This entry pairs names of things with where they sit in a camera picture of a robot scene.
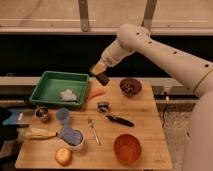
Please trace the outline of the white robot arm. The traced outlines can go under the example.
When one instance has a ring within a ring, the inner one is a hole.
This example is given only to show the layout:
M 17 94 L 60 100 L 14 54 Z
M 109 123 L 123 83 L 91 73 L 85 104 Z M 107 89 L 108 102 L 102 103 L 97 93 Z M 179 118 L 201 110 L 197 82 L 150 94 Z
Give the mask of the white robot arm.
M 213 171 L 213 62 L 151 39 L 144 27 L 123 24 L 90 72 L 106 85 L 106 69 L 135 52 L 147 57 L 199 98 L 191 115 L 182 171 Z

